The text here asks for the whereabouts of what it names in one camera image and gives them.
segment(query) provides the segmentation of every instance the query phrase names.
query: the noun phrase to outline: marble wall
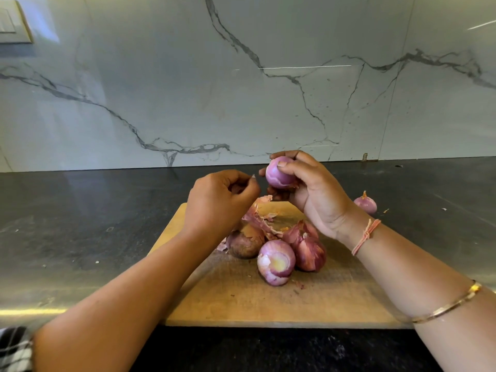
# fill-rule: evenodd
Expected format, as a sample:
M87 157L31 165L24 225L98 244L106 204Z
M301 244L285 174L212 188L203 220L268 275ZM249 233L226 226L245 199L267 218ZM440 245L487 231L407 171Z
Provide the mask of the marble wall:
M496 155L496 0L18 0L0 172Z

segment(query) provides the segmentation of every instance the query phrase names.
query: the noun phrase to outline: sleeve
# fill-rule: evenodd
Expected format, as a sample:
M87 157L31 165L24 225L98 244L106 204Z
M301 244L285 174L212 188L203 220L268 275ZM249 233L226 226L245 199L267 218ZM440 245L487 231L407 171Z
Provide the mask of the sleeve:
M0 329L0 372L32 372L32 346L24 326Z

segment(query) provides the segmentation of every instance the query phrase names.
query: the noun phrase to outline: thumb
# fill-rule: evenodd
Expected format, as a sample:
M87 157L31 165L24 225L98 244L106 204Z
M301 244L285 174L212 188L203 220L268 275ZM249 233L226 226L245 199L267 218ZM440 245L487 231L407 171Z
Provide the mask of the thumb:
M246 205L246 208L249 208L253 205L253 202L255 202L259 195L260 186L258 185L255 175L253 175L250 180L248 180L248 185L246 186L245 190L243 190L243 192L241 192L240 194L237 194L236 198L238 202Z
M302 161L278 162L277 169L284 174L296 176L307 186L316 183L320 179L318 169Z

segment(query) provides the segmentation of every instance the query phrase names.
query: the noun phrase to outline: person's arm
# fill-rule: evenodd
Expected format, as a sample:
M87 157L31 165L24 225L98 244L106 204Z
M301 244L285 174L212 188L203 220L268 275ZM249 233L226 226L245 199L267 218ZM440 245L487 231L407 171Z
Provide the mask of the person's arm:
M275 199L290 200L323 234L352 250L363 236L369 215L345 194L331 173L300 151L276 153L295 158L282 172L296 175L295 193L269 188ZM379 225L358 259L410 317L427 315L467 293L472 280L458 273L387 226ZM415 329L447 372L496 370L496 294L483 288L469 302Z
M235 182L248 185L235 195ZM128 371L184 281L259 194L235 170L198 180L176 237L35 333L35 370Z

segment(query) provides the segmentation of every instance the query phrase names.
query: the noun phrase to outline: light switch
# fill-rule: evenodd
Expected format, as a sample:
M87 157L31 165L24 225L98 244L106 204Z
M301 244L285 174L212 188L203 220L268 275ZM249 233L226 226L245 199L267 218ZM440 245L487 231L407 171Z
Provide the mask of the light switch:
M0 0L0 43L33 43L16 0Z

